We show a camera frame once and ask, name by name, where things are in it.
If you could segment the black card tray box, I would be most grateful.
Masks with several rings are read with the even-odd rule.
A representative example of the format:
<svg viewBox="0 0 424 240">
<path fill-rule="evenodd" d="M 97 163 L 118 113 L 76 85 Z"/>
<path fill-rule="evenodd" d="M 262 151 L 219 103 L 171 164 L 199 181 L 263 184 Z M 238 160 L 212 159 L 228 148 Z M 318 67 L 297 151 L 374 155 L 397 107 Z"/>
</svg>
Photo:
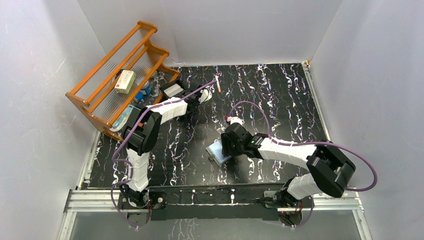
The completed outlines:
<svg viewBox="0 0 424 240">
<path fill-rule="evenodd" d="M 173 97 L 180 98 L 186 92 L 186 87 L 179 79 L 168 82 L 159 89 L 166 99 L 171 99 Z"/>
</svg>

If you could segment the silver metal card holder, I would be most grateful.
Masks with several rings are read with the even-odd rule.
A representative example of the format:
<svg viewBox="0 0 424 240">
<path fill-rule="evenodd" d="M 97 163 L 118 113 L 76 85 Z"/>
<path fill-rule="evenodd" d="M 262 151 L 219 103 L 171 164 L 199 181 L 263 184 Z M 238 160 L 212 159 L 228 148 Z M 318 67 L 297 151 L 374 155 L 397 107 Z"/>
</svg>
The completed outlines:
<svg viewBox="0 0 424 240">
<path fill-rule="evenodd" d="M 223 155 L 223 146 L 220 140 L 216 140 L 214 143 L 206 147 L 208 153 L 208 159 L 211 162 L 215 162 L 218 166 L 225 164 L 232 157 Z"/>
</svg>

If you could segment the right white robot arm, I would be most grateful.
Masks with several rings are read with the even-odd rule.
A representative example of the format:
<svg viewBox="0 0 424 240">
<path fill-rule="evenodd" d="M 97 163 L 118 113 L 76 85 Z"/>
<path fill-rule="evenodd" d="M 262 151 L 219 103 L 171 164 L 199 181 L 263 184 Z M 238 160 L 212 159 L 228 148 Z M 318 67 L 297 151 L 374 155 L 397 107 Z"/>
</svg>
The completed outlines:
<svg viewBox="0 0 424 240">
<path fill-rule="evenodd" d="M 289 179 L 279 191 L 264 191 L 256 202 L 266 208 L 295 207 L 315 194 L 340 198 L 356 170 L 354 163 L 329 140 L 302 146 L 293 142 L 278 144 L 264 133 L 252 135 L 238 122 L 230 124 L 220 138 L 224 157 L 245 155 L 286 162 L 309 171 Z"/>
</svg>

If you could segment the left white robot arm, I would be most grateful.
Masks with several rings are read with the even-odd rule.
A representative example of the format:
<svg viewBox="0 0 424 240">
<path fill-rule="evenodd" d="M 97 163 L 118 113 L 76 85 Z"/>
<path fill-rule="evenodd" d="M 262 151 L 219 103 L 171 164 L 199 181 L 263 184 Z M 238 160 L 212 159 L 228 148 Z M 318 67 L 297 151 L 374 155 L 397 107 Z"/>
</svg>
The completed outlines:
<svg viewBox="0 0 424 240">
<path fill-rule="evenodd" d="M 145 114 L 141 120 L 142 126 L 137 126 L 125 144 L 129 165 L 128 182 L 121 184 L 119 190 L 128 203 L 135 208 L 145 208 L 149 203 L 148 165 L 151 150 L 155 147 L 160 127 L 165 122 L 184 116 L 197 110 L 212 98 L 209 90 L 200 90 L 190 97 L 181 100 L 171 97 L 155 105 L 143 108 L 135 107 L 123 128 L 123 137 L 126 138 L 132 131 L 138 118 Z"/>
</svg>

